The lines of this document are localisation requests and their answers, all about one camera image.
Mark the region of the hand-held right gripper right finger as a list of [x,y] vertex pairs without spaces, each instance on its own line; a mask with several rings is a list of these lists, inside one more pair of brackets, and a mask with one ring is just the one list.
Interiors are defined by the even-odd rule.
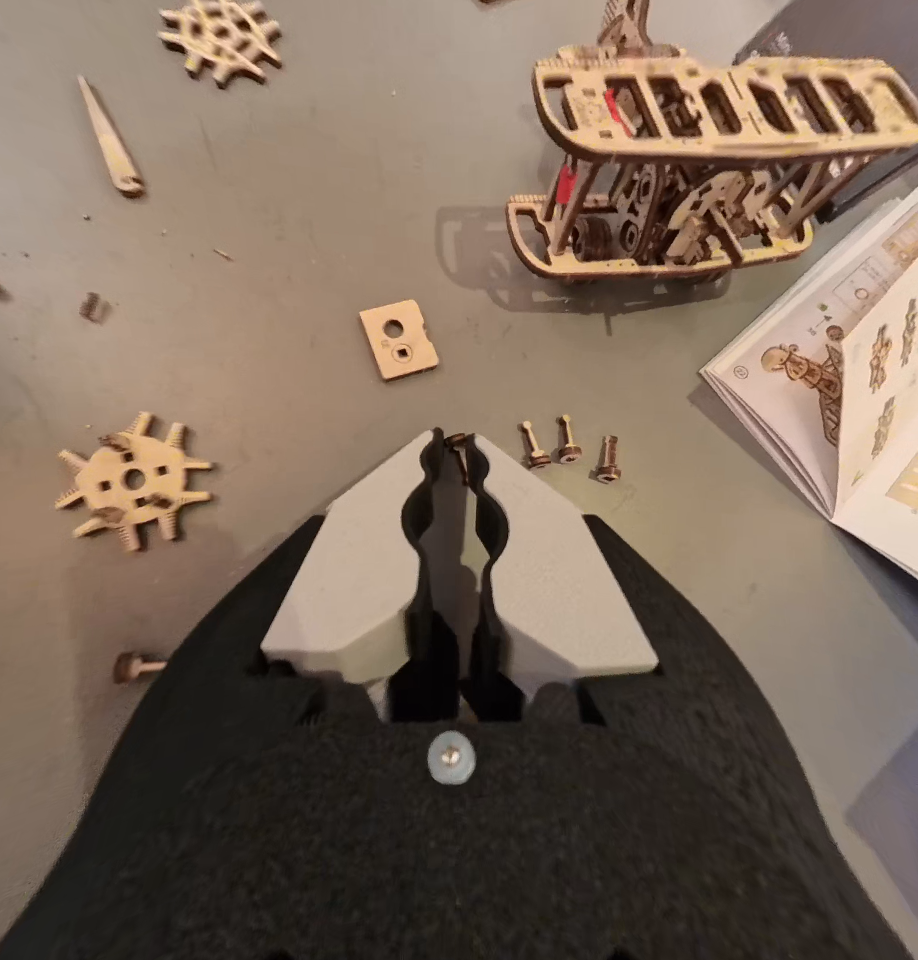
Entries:
[[516,721],[548,685],[653,672],[658,655],[582,512],[481,435],[465,463],[487,554],[462,682],[475,716]]

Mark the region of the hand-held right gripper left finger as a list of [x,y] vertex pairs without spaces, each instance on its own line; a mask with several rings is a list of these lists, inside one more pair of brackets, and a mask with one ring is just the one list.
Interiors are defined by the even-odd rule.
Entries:
[[261,642],[297,674],[379,688],[393,722],[460,708],[458,641],[422,544],[444,454],[441,428],[427,430],[331,503]]

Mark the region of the grey desk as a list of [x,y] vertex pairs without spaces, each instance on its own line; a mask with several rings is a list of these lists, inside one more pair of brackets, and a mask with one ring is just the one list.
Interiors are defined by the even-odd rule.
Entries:
[[[725,294],[540,284],[504,204],[558,150],[534,61],[603,2],[267,2],[265,83],[190,78],[168,2],[0,2],[0,936],[74,827],[139,693],[122,649],[169,651],[285,534],[421,431],[515,455],[572,414],[585,458],[538,478],[596,513],[727,639],[770,699],[882,910],[914,908],[848,824],[918,730],[918,636],[896,582],[753,451],[698,370],[874,209]],[[77,82],[145,183],[112,185]],[[438,368],[384,382],[362,310],[415,300]],[[186,425],[209,502],[181,537],[73,537],[60,450],[152,412]],[[595,480],[602,438],[621,477]]]

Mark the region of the wooden gear disc with pegs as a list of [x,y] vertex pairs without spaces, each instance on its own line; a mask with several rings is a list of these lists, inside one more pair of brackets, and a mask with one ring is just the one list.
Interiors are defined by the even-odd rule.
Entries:
[[139,412],[128,427],[99,438],[88,457],[59,451],[71,481],[54,509],[81,507],[88,513],[74,538],[111,531],[126,552],[138,553],[145,548],[145,527],[153,525],[165,542],[175,543],[182,511],[212,499],[210,491],[192,488],[190,478],[215,464],[187,451],[184,423],[173,422],[159,436],[153,431],[156,420],[152,412]]

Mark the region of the square wooden plate with holes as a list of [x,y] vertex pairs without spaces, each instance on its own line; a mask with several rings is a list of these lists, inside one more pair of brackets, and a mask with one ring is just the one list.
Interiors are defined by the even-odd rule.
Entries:
[[359,320],[384,382],[425,374],[440,366],[439,354],[414,299],[362,310]]

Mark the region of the open instruction booklet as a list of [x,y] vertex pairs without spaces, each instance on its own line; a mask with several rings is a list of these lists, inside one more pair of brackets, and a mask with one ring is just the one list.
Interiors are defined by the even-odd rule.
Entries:
[[918,580],[918,187],[858,223],[701,376],[826,520]]

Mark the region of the wooden model biplane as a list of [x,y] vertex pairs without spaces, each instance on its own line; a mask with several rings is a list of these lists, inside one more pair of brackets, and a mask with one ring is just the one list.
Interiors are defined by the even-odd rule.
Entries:
[[708,66],[651,41],[649,6],[609,2],[596,43],[534,64],[537,116],[563,159],[505,218],[536,276],[716,282],[799,258],[842,189],[918,146],[918,97],[883,60]]

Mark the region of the pointed wooden stick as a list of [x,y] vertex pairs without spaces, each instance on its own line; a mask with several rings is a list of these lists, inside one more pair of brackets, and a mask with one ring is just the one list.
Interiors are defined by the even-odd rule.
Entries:
[[77,75],[77,82],[112,185],[127,199],[144,197],[145,183],[105,106],[86,78]]

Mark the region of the wooden lattice gear piece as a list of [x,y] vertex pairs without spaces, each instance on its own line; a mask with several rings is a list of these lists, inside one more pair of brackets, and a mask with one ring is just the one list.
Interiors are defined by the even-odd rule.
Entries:
[[206,71],[225,90],[239,77],[264,84],[265,66],[282,67],[274,47],[282,30],[264,2],[184,1],[161,9],[158,16],[157,37],[183,55],[184,70],[193,79]]

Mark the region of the black cardboard box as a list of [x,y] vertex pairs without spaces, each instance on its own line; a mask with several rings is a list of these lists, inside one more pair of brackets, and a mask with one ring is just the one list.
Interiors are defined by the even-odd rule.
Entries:
[[[736,53],[758,56],[882,59],[918,97],[918,1],[793,1]],[[918,146],[874,162],[818,213],[829,223],[918,163]]]

